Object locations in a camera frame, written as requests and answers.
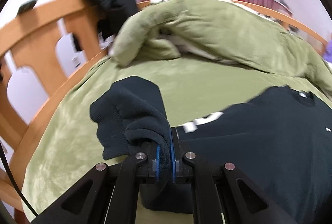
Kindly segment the black sweatshirt with white logo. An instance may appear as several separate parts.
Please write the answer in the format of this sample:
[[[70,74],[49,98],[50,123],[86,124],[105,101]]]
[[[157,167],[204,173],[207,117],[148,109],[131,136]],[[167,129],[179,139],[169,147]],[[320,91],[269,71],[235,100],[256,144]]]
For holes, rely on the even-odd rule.
[[[131,76],[90,106],[108,160],[157,144],[155,186],[141,188],[151,210],[191,213],[187,187],[174,185],[175,151],[158,86]],[[331,108],[311,92],[270,87],[245,103],[176,127],[209,163],[232,162],[298,223],[323,223],[331,204]]]

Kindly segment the green fleece bed sheet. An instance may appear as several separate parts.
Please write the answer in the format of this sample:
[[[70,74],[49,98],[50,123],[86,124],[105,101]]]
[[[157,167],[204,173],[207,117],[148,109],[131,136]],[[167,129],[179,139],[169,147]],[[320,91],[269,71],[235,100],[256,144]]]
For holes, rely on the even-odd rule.
[[[172,126],[246,102],[271,86],[311,91],[326,104],[331,95],[306,77],[264,73],[239,64],[220,64],[196,56],[174,60],[139,60],[120,68],[104,57],[89,69],[62,99],[25,173],[22,193],[29,220],[41,213],[94,165],[103,161],[103,147],[89,107],[117,80],[140,76],[161,91]]]

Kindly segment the green quilt with floral lining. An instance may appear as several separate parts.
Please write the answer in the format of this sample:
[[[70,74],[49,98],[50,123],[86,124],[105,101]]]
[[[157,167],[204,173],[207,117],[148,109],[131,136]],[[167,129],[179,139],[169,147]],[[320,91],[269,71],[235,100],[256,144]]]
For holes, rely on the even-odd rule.
[[[153,0],[121,27],[112,46],[119,66],[136,57],[154,60],[181,56],[167,35],[215,59],[308,79],[331,93],[331,68],[314,48],[278,23],[229,0]]]

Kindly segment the black jacket on footboard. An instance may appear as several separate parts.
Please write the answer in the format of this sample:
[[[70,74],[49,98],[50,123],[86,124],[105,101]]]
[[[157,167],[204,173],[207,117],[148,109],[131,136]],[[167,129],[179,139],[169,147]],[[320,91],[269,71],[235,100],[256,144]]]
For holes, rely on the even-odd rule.
[[[97,5],[104,18],[97,22],[103,41],[116,36],[128,18],[138,13],[136,0],[88,0]]]

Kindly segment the wooden bed frame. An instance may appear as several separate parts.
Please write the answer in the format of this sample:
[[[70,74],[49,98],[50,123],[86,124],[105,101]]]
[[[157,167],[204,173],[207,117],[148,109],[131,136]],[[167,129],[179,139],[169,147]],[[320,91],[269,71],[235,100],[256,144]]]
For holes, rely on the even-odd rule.
[[[99,17],[101,11],[83,0],[57,0],[37,7],[1,29],[1,49],[10,47],[18,65],[33,70],[49,96],[32,121],[24,122],[14,109],[13,101],[7,97],[6,91],[13,75],[7,68],[3,69],[1,130],[14,148],[10,166],[22,187],[27,166],[60,102],[93,65],[104,57],[111,58],[120,68],[139,60],[162,61],[136,57],[128,66],[119,66],[112,57],[112,48],[107,53],[98,46]],[[179,58],[196,56],[220,64],[247,66],[236,61],[215,59],[173,36],[167,35],[167,39],[176,42],[181,52]]]

